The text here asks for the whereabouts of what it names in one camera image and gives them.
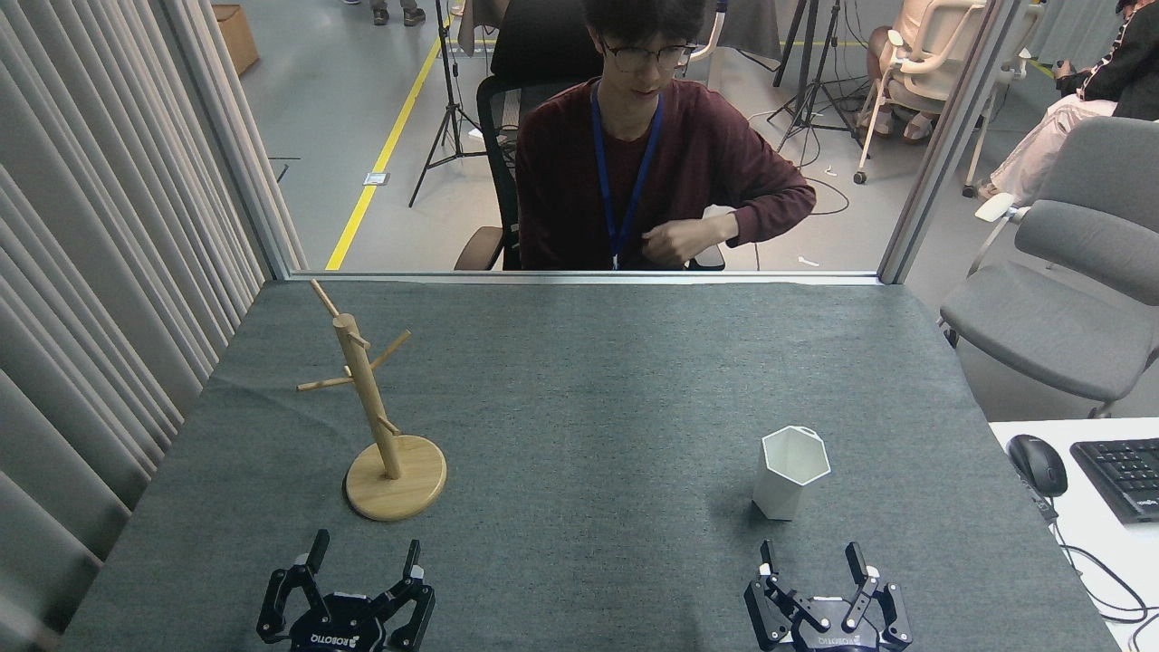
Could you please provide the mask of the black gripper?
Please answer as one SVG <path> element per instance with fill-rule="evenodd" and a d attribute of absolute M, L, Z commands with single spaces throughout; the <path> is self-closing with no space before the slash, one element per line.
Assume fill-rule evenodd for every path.
<path fill-rule="evenodd" d="M 267 644 L 290 639 L 291 651 L 420 649 L 436 602 L 435 592 L 424 583 L 424 570 L 418 565 L 421 541 L 410 542 L 401 581 L 374 599 L 338 593 L 321 595 L 315 576 L 328 545 L 330 532 L 319 530 L 305 561 L 296 562 L 290 569 L 274 570 L 258 611 L 256 631 L 260 639 Z M 302 589 L 308 610 L 296 620 L 290 635 L 283 636 L 284 608 L 292 589 Z M 408 623 L 386 633 L 388 620 L 410 602 L 414 609 Z"/>
<path fill-rule="evenodd" d="M 796 589 L 783 589 L 771 541 L 761 541 L 759 554 L 761 566 L 758 577 L 749 583 L 744 599 L 760 649 L 894 651 L 907 649 L 914 642 L 901 587 L 867 565 L 857 542 L 845 548 L 857 583 L 857 593 L 850 602 L 806 599 Z M 881 628 L 865 620 L 872 605 L 879 605 L 882 611 Z"/>

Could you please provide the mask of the person's hand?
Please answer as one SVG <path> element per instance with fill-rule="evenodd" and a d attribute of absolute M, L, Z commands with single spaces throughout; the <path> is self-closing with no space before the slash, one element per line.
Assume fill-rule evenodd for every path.
<path fill-rule="evenodd" d="M 642 234 L 646 259 L 664 268 L 684 265 L 704 249 L 716 247 L 738 235 L 732 212 L 700 219 L 670 220 Z"/>

